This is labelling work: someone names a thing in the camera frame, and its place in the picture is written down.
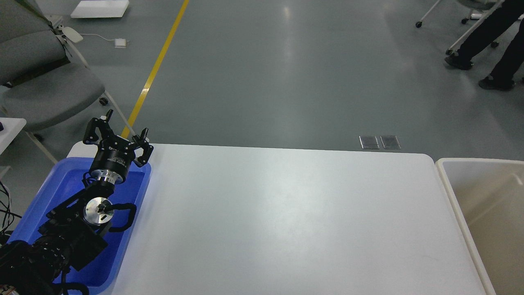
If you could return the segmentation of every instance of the blue tray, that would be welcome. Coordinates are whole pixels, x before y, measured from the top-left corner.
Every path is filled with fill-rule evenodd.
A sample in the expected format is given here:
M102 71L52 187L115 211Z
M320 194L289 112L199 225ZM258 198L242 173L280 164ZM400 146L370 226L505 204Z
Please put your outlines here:
M9 241L24 240L29 244L34 243L40 237L38 227L48 220L46 213L84 188L82 175L89 170L92 162L92 158L82 157L71 157L58 162L42 184ZM109 197L110 201L113 204L135 203L136 216L138 216L150 174L149 164L141 168L132 164L126 181L116 185L115 193ZM124 225L127 221L127 213L128 211L116 211L112 219L113 226ZM107 248L81 271L71 268L67 281L85 284L90 294L99 294L109 287L120 270L134 227L135 223L123 233L107 233L104 236L104 240L109 244ZM69 294L80 293L71 290Z

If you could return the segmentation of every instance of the black pants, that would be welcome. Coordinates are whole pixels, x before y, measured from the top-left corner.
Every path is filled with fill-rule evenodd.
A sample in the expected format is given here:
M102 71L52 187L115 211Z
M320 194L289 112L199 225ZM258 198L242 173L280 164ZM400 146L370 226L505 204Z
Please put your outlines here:
M471 60L491 42L502 35L519 16L524 13L524 0L506 0L484 22L471 33L458 50L458 56ZM524 20L519 33L509 44L502 59L497 63L491 76L495 80L511 80L524 61Z

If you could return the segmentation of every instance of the caster wheel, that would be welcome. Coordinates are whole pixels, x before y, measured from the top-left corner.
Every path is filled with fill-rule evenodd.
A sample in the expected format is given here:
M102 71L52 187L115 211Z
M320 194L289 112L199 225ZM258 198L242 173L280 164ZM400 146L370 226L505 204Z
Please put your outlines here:
M43 136L40 135L40 134L33 134L35 136L35 138L39 141L39 142L42 142L43 141Z
M109 101L108 101L107 98L105 98L105 97L100 97L100 98L99 98L99 103L100 103L101 105L103 105L103 106L106 106L106 105L109 103Z

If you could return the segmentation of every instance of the yellow floor line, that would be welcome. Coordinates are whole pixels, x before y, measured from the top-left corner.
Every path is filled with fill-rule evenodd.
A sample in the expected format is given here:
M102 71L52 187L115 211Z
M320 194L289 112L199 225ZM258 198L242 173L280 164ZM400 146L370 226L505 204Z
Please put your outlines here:
M180 21L182 20L182 16L184 16L185 8L188 6L188 3L189 3L189 0L184 0L184 3L182 3L182 7L180 8L180 11L178 12L177 19L174 20L174 24L171 27L171 31L169 31L169 35L166 38L166 42L164 42L164 45L162 46L162 50L160 51L160 54L157 57L157 61L155 61L155 65L153 66L153 69L151 70L151 73L149 74L149 77L147 78L144 88L142 88L142 92L140 93L140 96L138 97L138 100L136 101L135 107L133 108L131 115L127 119L127 122L129 122L129 125L131 125L131 127L135 123L136 117L138 116L138 113L140 112L140 109L142 108L142 105L144 104L144 101L146 100L147 93L149 92L149 89L151 88L151 84L153 84L153 81L157 75L160 65L162 65L163 58L164 56L166 56L166 52L169 49L169 45L171 44L171 41L173 40L173 36L175 32L177 31ZM121 136L123 138L127 138L129 136L129 129L127 127L124 128Z

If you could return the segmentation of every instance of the white box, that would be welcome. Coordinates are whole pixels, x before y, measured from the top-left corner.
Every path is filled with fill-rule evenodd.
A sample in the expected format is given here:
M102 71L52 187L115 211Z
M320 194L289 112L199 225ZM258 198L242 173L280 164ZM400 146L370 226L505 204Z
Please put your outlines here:
M129 0L87 0L80 1L71 18L122 17L129 6Z
M487 294L524 291L524 162L436 162Z

